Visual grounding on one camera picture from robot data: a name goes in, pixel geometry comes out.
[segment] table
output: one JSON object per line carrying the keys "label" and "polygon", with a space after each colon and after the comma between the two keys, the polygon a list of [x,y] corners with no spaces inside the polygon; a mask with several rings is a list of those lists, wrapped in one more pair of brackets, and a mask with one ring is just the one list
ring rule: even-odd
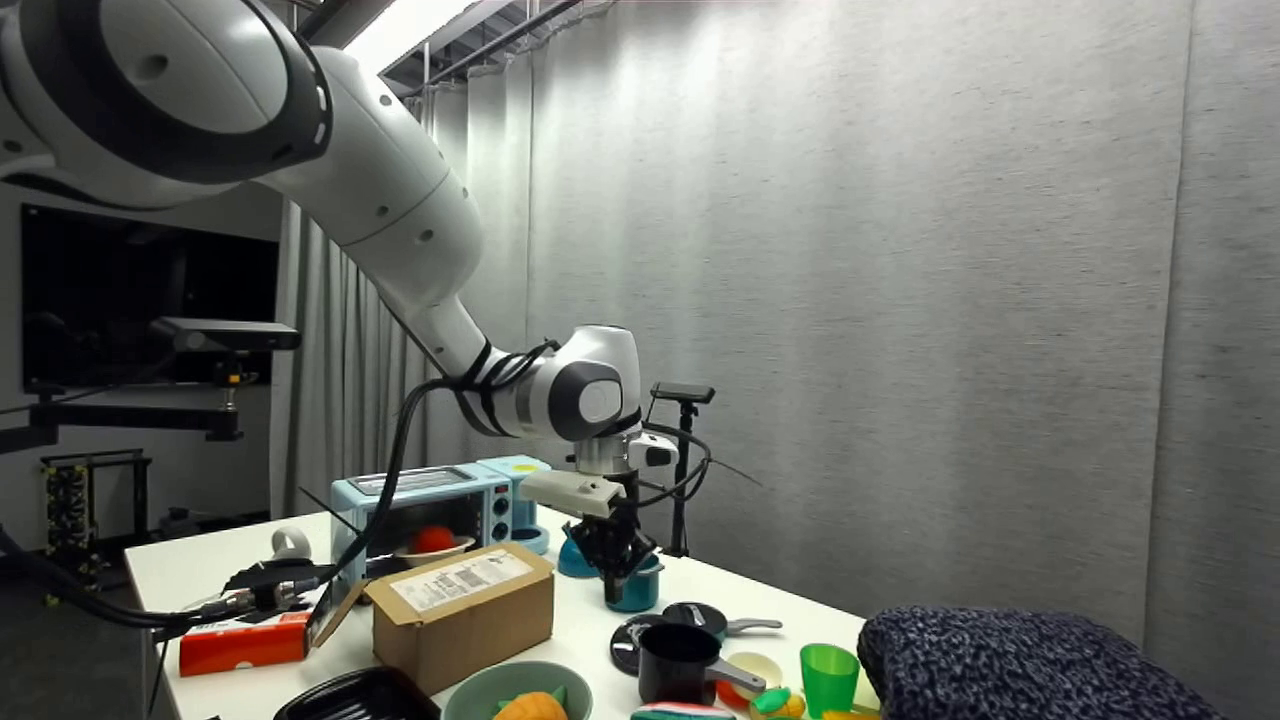
{"label": "table", "polygon": [[[547,532],[547,560],[557,560],[557,547],[563,542],[558,532],[563,521],[568,516],[541,508],[541,529]],[[170,612],[218,594],[218,583],[230,574],[271,556],[277,529],[298,529],[313,542],[313,556],[328,560],[331,521],[323,511],[230,529],[230,532],[185,538],[163,544],[140,544],[140,547],[128,547],[128,578],[135,583],[140,609]],[[726,617],[784,622],[784,636],[726,641],[725,655],[762,654],[784,668],[789,689],[801,689],[801,644],[827,641],[827,644],[850,647],[865,626],[861,617],[846,617],[839,609],[767,587],[758,580],[712,569],[692,556],[664,556],[659,603],[673,603],[673,602],[708,602]],[[632,708],[640,703],[634,680],[606,664],[606,636],[622,622],[627,617],[602,609],[600,580],[557,578],[551,641],[513,660],[557,660],[574,668],[596,698],[591,720],[627,720]],[[163,654],[168,711],[181,720],[271,720],[277,708],[286,703],[290,698],[331,675],[372,668],[376,660],[372,660],[366,626],[372,626],[366,609],[357,609],[338,626],[338,631],[323,647],[317,647],[303,664],[241,668],[218,675],[181,675],[176,644],[170,644]],[[861,680],[861,703],[874,703],[874,694],[868,680]]]}

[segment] cardboard box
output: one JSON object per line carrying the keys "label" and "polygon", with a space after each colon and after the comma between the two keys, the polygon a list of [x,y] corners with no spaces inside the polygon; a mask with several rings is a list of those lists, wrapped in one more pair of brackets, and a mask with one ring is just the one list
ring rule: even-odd
{"label": "cardboard box", "polygon": [[446,556],[364,587],[372,655],[434,698],[551,636],[557,574],[520,544]]}

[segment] navy fabric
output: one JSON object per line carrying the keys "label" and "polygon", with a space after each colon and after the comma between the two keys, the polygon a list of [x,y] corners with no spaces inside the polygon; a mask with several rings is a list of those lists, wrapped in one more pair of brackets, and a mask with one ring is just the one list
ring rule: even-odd
{"label": "navy fabric", "polygon": [[1061,612],[898,609],[855,644],[884,720],[1211,720],[1122,636]]}

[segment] green cup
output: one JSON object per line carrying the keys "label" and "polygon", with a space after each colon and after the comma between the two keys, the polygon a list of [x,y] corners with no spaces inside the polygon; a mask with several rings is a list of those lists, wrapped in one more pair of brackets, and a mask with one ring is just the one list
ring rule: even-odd
{"label": "green cup", "polygon": [[855,674],[861,674],[861,660],[846,647],[803,644],[801,680],[803,680],[806,716],[825,720],[825,711],[846,711],[855,694]]}

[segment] red object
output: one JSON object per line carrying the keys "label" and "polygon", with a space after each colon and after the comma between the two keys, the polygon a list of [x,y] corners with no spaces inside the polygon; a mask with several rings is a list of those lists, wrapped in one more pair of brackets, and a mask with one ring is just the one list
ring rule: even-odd
{"label": "red object", "polygon": [[181,641],[181,675],[209,675],[258,664],[290,664],[306,655],[306,612],[284,612],[258,626],[209,626]]}
{"label": "red object", "polygon": [[421,532],[412,538],[412,547],[415,547],[415,554],[454,547],[454,538],[450,538],[450,529],[444,529],[444,525],[426,525],[426,529],[421,529]]}

